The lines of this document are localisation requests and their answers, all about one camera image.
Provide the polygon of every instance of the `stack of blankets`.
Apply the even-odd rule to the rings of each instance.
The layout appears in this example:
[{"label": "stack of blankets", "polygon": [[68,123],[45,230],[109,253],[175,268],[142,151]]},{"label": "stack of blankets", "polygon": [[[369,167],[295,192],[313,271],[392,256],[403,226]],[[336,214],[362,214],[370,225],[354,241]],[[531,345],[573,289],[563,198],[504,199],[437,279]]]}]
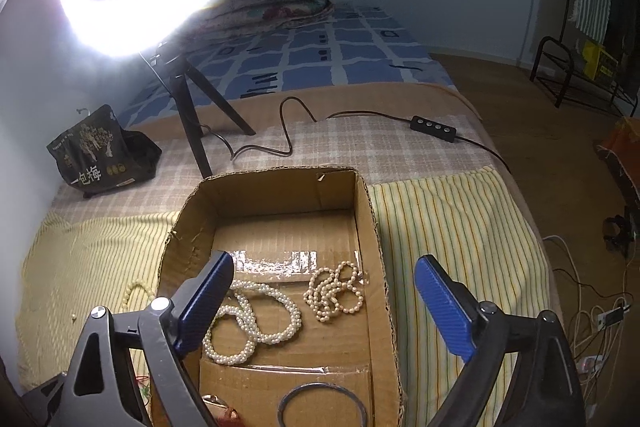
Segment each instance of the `stack of blankets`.
[{"label": "stack of blankets", "polygon": [[332,0],[216,0],[178,30],[188,50],[216,41],[279,28],[297,28],[325,19],[335,9]]}]

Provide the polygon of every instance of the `tripod leg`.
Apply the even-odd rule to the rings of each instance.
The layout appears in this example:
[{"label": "tripod leg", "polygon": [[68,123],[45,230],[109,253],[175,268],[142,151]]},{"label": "tripod leg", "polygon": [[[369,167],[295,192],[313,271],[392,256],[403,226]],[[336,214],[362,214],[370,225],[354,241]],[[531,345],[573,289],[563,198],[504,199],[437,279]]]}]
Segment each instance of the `tripod leg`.
[{"label": "tripod leg", "polygon": [[255,131],[251,126],[246,123],[244,118],[238,114],[238,112],[231,107],[224,97],[218,92],[218,90],[211,85],[206,76],[200,71],[194,68],[189,62],[187,62],[187,75],[193,83],[198,86],[204,94],[206,94],[211,101],[216,104],[233,122],[242,130],[242,132],[248,136],[253,136]]},{"label": "tripod leg", "polygon": [[193,156],[196,158],[200,174],[202,174],[203,178],[208,178],[213,175],[213,172],[211,171],[211,165],[209,165],[204,145],[202,145],[202,128],[197,125],[200,121],[198,120],[198,114],[193,105],[189,86],[187,86],[187,78],[183,74],[171,76],[169,79],[169,90],[171,91],[171,96],[174,97],[184,132],[187,135],[187,140],[189,140],[191,152],[193,152]]}]

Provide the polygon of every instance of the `wooden floor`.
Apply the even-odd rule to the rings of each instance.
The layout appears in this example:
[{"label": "wooden floor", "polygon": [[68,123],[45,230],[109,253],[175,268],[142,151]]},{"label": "wooden floor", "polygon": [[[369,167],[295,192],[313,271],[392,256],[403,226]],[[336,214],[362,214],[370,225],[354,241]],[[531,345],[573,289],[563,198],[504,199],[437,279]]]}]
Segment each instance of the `wooden floor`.
[{"label": "wooden floor", "polygon": [[[616,118],[564,104],[556,109],[528,73],[512,66],[473,58],[435,55],[454,83],[479,111],[484,126],[513,171],[525,200],[545,235],[564,237],[583,283],[603,295],[622,290],[625,263],[606,250],[602,222],[622,214],[624,201],[604,163],[593,152]],[[552,267],[572,273],[561,248],[545,244]],[[627,290],[640,299],[640,254],[628,267]],[[577,311],[576,285],[556,272],[565,323]],[[614,298],[582,291],[583,308],[608,310]],[[599,378],[596,412],[590,425],[640,425],[640,306],[625,315],[622,348],[612,377],[616,347]],[[600,347],[595,339],[586,354]],[[612,386],[607,395],[609,381]]]}]

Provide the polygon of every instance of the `cardboard box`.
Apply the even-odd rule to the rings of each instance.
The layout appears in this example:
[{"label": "cardboard box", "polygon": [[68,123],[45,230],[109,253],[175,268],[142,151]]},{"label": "cardboard box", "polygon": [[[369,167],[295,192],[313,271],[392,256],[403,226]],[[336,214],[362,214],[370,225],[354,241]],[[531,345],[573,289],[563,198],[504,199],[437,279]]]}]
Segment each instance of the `cardboard box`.
[{"label": "cardboard box", "polygon": [[[210,251],[236,259],[236,279],[255,280],[286,293],[302,313],[302,328],[289,341],[258,344],[242,366],[218,365],[200,353],[185,360],[200,394],[211,394],[236,409],[246,427],[277,426],[276,410],[293,387],[326,381],[347,387],[367,408],[369,426],[401,421],[402,394],[382,253],[369,195],[351,169],[278,168],[224,174],[203,180],[187,199],[166,245],[158,295],[170,296],[194,277]],[[303,301],[314,266],[335,268],[353,261],[362,268],[365,304],[356,314],[320,323]],[[283,306],[249,294],[258,326],[265,333],[289,324]],[[353,294],[338,300],[351,306]],[[213,329],[218,353],[239,352],[246,338],[233,317]],[[161,407],[152,401],[154,424]],[[288,427],[359,425],[348,397],[313,389],[294,398],[284,420]]]}]

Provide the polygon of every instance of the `black plastic bag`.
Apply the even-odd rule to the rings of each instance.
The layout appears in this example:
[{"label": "black plastic bag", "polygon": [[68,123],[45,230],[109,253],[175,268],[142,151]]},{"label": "black plastic bag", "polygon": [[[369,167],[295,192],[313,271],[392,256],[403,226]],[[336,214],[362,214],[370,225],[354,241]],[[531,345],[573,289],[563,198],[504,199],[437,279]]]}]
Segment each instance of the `black plastic bag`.
[{"label": "black plastic bag", "polygon": [[85,195],[150,180],[162,150],[145,134],[126,131],[103,105],[47,145],[67,185]]}]

